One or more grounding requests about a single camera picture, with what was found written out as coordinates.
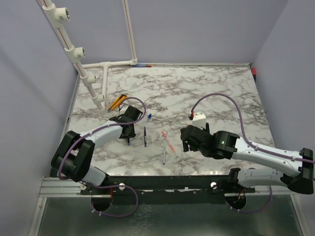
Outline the blue pen with cap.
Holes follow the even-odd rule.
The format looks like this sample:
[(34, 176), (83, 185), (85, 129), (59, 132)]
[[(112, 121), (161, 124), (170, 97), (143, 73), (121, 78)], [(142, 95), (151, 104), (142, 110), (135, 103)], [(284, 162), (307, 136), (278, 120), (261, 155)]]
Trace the blue pen with cap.
[(145, 126), (144, 126), (144, 147), (147, 147), (147, 132), (146, 132)]

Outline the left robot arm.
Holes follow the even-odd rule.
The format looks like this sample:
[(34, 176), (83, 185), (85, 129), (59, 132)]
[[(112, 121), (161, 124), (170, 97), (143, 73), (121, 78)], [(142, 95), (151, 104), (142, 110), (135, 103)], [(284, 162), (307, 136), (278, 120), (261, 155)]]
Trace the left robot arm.
[(123, 114), (110, 118), (104, 129), (82, 133), (68, 131), (52, 158), (51, 167), (58, 171), (66, 158), (61, 170), (64, 177), (74, 182), (87, 182), (96, 193), (105, 193), (109, 187), (108, 174), (91, 165), (93, 153), (110, 141), (135, 137), (133, 122), (142, 115), (142, 111), (129, 105)]

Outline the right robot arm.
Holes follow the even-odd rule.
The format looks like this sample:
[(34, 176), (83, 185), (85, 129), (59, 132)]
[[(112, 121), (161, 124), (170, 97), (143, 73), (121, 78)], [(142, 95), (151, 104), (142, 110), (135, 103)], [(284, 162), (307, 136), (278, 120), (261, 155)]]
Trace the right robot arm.
[(188, 125), (180, 130), (185, 151), (199, 151), (213, 159), (234, 159), (263, 166), (263, 169), (240, 170), (226, 180), (231, 192), (255, 186), (283, 186), (290, 191), (311, 195), (314, 193), (313, 151), (303, 148), (289, 151), (252, 143), (237, 134)]

